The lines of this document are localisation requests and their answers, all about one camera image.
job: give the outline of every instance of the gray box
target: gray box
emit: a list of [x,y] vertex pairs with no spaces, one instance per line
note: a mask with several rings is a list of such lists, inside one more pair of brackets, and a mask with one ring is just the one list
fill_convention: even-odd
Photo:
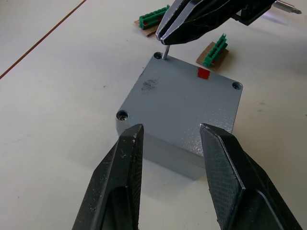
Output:
[[242,85],[155,53],[116,115],[117,132],[144,125],[143,156],[192,179],[204,176],[200,123],[231,132]]

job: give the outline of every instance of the table surface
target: table surface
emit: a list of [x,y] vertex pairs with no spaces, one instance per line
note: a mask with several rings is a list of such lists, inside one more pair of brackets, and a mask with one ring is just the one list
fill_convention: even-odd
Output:
[[[153,53],[164,49],[133,22],[171,3],[88,0],[1,79],[3,229],[72,228],[93,170],[118,138],[117,110]],[[292,3],[303,14],[272,9],[249,27],[229,20],[169,54],[195,64],[227,34],[230,52],[219,73],[244,86],[233,134],[307,228],[307,2]],[[139,227],[218,230],[206,177],[192,181],[144,160]]]
[[82,0],[1,0],[0,76]]

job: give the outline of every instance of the cardboard piece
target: cardboard piece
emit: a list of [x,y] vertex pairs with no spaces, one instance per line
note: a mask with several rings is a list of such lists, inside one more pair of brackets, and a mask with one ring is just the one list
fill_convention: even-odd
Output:
[[[205,60],[206,56],[210,52],[210,50],[215,46],[214,42],[211,42],[210,45],[208,45],[205,50],[201,53],[201,55],[197,58],[196,63],[202,65],[203,61]],[[222,53],[220,58],[216,61],[214,65],[210,65],[209,69],[213,71],[217,71],[219,67],[221,66],[222,62],[224,61],[226,55],[229,53],[227,49],[225,49]]]
[[142,31],[142,33],[143,33],[146,37],[149,37],[149,36],[155,34],[155,32],[157,31],[158,26],[159,26],[159,25],[155,25],[155,26],[150,27],[150,28],[148,28],[148,29],[146,29],[146,30],[143,30],[143,29],[140,28],[139,22],[140,22],[140,21],[137,20],[137,21],[135,21],[134,23],[137,25],[137,27]]

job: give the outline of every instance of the orange line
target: orange line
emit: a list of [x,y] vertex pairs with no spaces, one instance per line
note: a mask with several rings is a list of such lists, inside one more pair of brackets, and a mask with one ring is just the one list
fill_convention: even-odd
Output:
[[12,68],[14,68],[25,56],[27,56],[35,47],[37,47],[46,37],[48,37],[59,25],[62,24],[69,16],[72,15],[83,3],[87,0],[83,0],[75,9],[73,9],[69,14],[67,14],[58,24],[56,24],[45,36],[43,36],[38,42],[35,43],[24,55],[21,56],[14,64],[11,65],[1,76],[0,79],[3,78]]

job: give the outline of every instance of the green terminal block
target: green terminal block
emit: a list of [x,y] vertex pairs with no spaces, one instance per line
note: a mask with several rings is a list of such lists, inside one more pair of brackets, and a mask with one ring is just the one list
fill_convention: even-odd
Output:
[[217,59],[221,56],[221,53],[226,49],[228,44],[226,43],[226,35],[223,34],[220,39],[217,41],[215,46],[210,50],[205,60],[203,61],[203,66],[209,68],[210,65],[214,64]]
[[169,5],[157,11],[140,16],[140,28],[143,30],[146,30],[150,27],[158,25],[161,22],[168,8],[169,8]]

